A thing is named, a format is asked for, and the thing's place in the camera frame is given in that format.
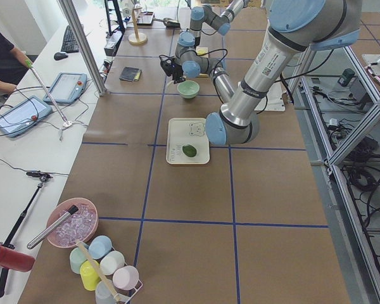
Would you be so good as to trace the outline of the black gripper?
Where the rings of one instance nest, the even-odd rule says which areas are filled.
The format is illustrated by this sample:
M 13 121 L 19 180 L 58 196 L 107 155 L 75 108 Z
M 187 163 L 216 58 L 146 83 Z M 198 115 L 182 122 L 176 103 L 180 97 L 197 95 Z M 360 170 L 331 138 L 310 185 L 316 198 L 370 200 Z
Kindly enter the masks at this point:
M 175 60 L 175 56 L 159 55 L 160 66 L 167 77 L 171 77 L 174 84 L 184 82 L 186 80 L 182 66 Z

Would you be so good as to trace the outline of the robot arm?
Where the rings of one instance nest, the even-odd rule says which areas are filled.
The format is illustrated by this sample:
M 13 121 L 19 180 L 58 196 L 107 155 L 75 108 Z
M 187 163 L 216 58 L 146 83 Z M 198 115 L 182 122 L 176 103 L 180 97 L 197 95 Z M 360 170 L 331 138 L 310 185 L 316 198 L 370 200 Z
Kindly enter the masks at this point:
M 207 74 L 223 105 L 206 118 L 205 130 L 214 145 L 243 144 L 259 130 L 255 108 L 266 97 L 292 57 L 307 48 L 337 49 L 359 37 L 361 1 L 273 1 L 262 49 L 237 88 L 232 87 L 223 63 L 196 53 L 203 24 L 219 34 L 228 33 L 236 15 L 248 5 L 233 1 L 217 15 L 208 5 L 191 10 L 190 28 L 181 32 L 172 57 L 160 56 L 160 65 L 175 83 Z
M 221 14 L 213 12 L 209 5 L 197 6 L 191 10 L 189 31 L 194 36 L 194 46 L 199 46 L 203 24 L 207 24 L 220 35 L 226 35 L 236 15 L 249 5 L 249 0 L 233 1 Z

